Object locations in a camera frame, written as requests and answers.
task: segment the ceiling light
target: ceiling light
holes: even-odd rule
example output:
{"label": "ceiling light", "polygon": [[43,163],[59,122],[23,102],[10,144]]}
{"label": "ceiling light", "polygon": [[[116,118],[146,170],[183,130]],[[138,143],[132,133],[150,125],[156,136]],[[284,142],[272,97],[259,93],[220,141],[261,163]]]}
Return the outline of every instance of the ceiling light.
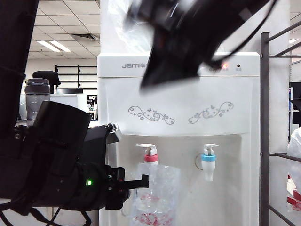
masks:
{"label": "ceiling light", "polygon": [[298,40],[299,40],[299,39],[290,39],[290,40],[289,40],[289,43],[290,43],[290,44],[293,44],[295,41],[298,41]]}
{"label": "ceiling light", "polygon": [[48,42],[45,41],[37,41],[39,44],[47,47],[48,49],[54,51],[54,52],[61,52],[59,49],[55,48],[54,46],[50,45]]}
{"label": "ceiling light", "polygon": [[50,41],[51,44],[54,44],[55,46],[59,47],[61,50],[70,53],[70,49],[68,49],[67,47],[63,46],[61,43],[57,42],[57,41]]}

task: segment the green led light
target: green led light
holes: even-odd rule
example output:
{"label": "green led light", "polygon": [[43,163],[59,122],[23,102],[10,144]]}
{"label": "green led light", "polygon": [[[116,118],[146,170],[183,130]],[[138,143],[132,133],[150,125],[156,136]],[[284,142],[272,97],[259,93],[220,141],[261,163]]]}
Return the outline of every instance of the green led light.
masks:
{"label": "green led light", "polygon": [[92,184],[93,184],[93,181],[92,181],[92,180],[89,180],[89,179],[86,180],[86,185],[87,185],[87,186],[90,186],[90,185],[92,185]]}

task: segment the white water dispenser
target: white water dispenser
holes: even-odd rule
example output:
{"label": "white water dispenser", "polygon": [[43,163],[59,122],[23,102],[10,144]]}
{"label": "white water dispenser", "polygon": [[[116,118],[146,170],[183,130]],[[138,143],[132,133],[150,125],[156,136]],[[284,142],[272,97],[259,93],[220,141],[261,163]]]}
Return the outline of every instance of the white water dispenser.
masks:
{"label": "white water dispenser", "polygon": [[[139,91],[149,53],[97,58],[100,124],[116,123],[122,140],[108,147],[108,163],[135,173],[144,153],[160,150],[160,164],[181,170],[176,225],[255,226],[259,219],[260,56],[237,53],[199,79]],[[218,144],[214,180],[196,166],[205,144]],[[100,210],[101,226],[128,226],[131,199]]]}

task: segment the robotic arm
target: robotic arm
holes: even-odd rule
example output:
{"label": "robotic arm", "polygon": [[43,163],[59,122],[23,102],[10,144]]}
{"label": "robotic arm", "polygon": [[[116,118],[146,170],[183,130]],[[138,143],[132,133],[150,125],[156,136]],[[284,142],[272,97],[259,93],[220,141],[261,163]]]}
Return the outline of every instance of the robotic arm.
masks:
{"label": "robotic arm", "polygon": [[[269,0],[195,0],[184,10],[180,0],[135,1],[128,12],[127,24],[143,20],[155,28],[141,87],[197,77],[202,62],[220,69],[224,59],[213,60],[219,45],[267,2]],[[256,34],[276,2],[272,1],[264,20],[230,55]]]}
{"label": "robotic arm", "polygon": [[[133,4],[128,21],[155,27],[142,87],[196,77],[202,62],[219,68],[212,58],[220,43],[268,1],[196,0],[186,11],[177,0]],[[125,182],[123,168],[105,165],[117,127],[88,129],[89,114],[76,108],[44,102],[32,127],[15,127],[37,7],[38,0],[0,2],[0,197],[11,199],[0,204],[0,217],[11,226],[3,211],[13,209],[59,226],[33,207],[60,207],[81,211],[88,226],[85,211],[121,209],[130,189],[149,186],[148,176]]]}
{"label": "robotic arm", "polygon": [[106,144],[116,125],[88,129],[90,115],[73,107],[44,102],[32,127],[16,126],[19,97],[38,0],[0,2],[0,217],[4,210],[46,220],[33,207],[82,212],[119,210],[130,189],[148,187],[142,180],[124,181],[124,168],[105,164]]}

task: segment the metal rack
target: metal rack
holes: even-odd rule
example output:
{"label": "metal rack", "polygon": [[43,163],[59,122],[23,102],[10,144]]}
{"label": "metal rack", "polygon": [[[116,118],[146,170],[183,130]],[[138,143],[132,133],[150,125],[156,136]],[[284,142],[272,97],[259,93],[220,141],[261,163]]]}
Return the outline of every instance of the metal rack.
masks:
{"label": "metal rack", "polygon": [[301,55],[285,55],[290,51],[301,46],[301,41],[297,44],[283,50],[282,52],[271,55],[269,51],[269,43],[279,36],[291,31],[301,25],[301,21],[284,29],[283,31],[270,37],[269,32],[261,34],[261,178],[260,178],[260,226],[269,226],[269,211],[274,212],[282,220],[290,226],[297,226],[279,211],[273,208],[269,203],[269,158],[276,156],[280,158],[290,159],[292,161],[301,162],[301,158],[288,156],[286,153],[270,153],[269,148],[269,64],[271,58],[301,58]]}
{"label": "metal rack", "polygon": [[[77,73],[59,73],[59,68],[77,68]],[[58,73],[58,75],[77,75],[77,80],[60,80],[60,82],[77,82],[78,87],[81,88],[81,83],[84,82],[97,82],[97,80],[81,80],[80,77],[83,75],[97,75],[96,73],[80,73],[81,68],[97,68],[97,66],[80,66],[80,65],[75,65],[75,66],[58,66],[55,65],[55,72]]]}

